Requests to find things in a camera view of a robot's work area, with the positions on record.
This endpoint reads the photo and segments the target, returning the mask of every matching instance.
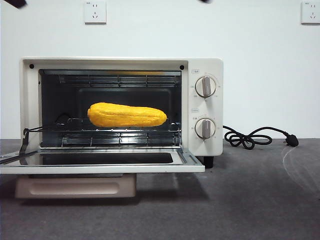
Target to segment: timer knob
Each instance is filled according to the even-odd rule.
[[[216,131],[216,126],[215,123],[208,119],[208,118],[203,118],[197,121],[195,124],[195,132],[196,134],[202,138],[202,139],[208,139],[212,137],[213,134],[215,134]]]
[[[203,98],[210,97],[216,90],[215,81],[209,76],[203,76],[195,83],[195,90]]]

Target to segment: oven label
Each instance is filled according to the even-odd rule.
[[[199,108],[191,108],[191,112],[194,113],[198,113],[200,110]]]

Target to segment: oven door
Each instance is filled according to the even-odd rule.
[[[0,158],[1,174],[198,173],[205,166],[191,153],[176,149],[55,149]]]

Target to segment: black cord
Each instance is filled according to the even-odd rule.
[[[248,135],[244,135],[241,132],[238,132],[231,127],[228,126],[223,126],[224,129],[228,129],[229,131],[224,135],[224,139],[230,143],[232,147],[238,147],[240,144],[247,149],[247,150],[252,150],[255,145],[269,145],[272,143],[272,138],[268,135],[263,135],[263,134],[256,134],[257,132],[260,132],[261,130],[273,130],[279,133],[282,133],[283,135],[286,136],[286,143],[289,146],[296,147],[299,145],[299,141],[297,137],[293,134],[289,134],[286,131],[283,131],[281,129],[277,129],[271,126],[264,126],[260,127],[253,132],[251,132]],[[254,138],[262,138],[266,139],[267,141],[259,141]]]

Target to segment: wall outlet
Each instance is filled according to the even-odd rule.
[[[83,6],[84,23],[106,24],[107,7],[105,1],[86,1]]]
[[[301,3],[301,23],[320,24],[320,1],[303,1]]]

